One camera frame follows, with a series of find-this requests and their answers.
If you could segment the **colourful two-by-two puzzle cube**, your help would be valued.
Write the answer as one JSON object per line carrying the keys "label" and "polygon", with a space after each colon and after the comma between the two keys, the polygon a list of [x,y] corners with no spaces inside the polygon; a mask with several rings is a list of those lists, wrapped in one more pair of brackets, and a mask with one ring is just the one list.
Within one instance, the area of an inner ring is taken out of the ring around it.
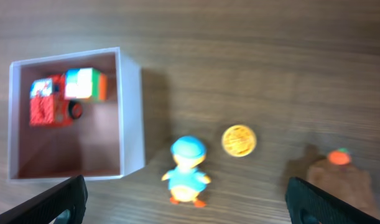
{"label": "colourful two-by-two puzzle cube", "polygon": [[107,76],[95,68],[76,68],[65,73],[65,99],[99,102],[107,98]]}

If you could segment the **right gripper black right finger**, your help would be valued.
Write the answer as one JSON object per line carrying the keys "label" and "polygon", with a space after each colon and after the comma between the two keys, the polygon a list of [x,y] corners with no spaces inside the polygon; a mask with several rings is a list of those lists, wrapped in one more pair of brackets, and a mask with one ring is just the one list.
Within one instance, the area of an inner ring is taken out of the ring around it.
{"label": "right gripper black right finger", "polygon": [[285,202],[292,224],[380,224],[377,218],[298,177],[289,179]]}

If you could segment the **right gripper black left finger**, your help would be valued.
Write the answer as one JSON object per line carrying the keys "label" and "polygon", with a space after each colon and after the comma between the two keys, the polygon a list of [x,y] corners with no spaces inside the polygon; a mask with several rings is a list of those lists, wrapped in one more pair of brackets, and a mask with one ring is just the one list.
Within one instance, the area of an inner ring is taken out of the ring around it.
{"label": "right gripper black left finger", "polygon": [[82,224],[87,199],[84,177],[71,177],[0,214],[0,224]]}

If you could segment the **red toy truck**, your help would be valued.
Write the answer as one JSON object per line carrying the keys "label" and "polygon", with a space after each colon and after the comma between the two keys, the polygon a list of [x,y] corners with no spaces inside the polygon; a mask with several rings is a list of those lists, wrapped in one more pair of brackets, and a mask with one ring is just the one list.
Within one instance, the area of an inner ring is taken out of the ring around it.
{"label": "red toy truck", "polygon": [[79,119],[79,101],[65,98],[65,75],[56,74],[33,81],[30,88],[31,126],[65,127]]}

